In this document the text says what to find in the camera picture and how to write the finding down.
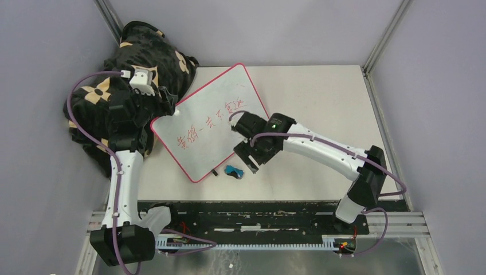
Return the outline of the blue whiteboard eraser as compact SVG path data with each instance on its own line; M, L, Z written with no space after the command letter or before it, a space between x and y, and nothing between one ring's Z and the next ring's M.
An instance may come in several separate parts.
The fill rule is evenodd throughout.
M234 166L231 166L231 165L227 165L225 166L224 168L224 173L228 176L232 176L236 179L242 179L242 177L244 176L244 171L241 170L241 169L238 169Z

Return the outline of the red framed whiteboard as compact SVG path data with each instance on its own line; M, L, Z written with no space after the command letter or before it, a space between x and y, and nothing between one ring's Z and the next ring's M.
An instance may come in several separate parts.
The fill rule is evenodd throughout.
M181 100L173 115L154 119L151 129L189 180L198 183L231 157L243 140L230 126L237 111L269 118L242 63Z

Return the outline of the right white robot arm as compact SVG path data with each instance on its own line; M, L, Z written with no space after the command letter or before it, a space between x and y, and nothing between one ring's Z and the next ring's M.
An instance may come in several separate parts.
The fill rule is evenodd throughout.
M277 153L286 151L332 168L352 182L331 218L336 232L348 232L358 215L377 204L387 171L381 148L364 150L337 143L281 113L264 119L237 111L230 115L229 123L244 138L233 151L254 174Z

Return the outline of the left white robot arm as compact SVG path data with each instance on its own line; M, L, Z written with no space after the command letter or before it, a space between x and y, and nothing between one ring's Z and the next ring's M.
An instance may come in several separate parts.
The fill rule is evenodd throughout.
M181 99L166 87L151 95L139 89L116 92L95 105L107 128L111 182L108 207L101 228L91 232L90 243L108 266L123 266L153 259L156 238L164 230L179 229L180 217L164 204L155 204L141 218L139 180L146 151L154 144L150 122L171 116Z

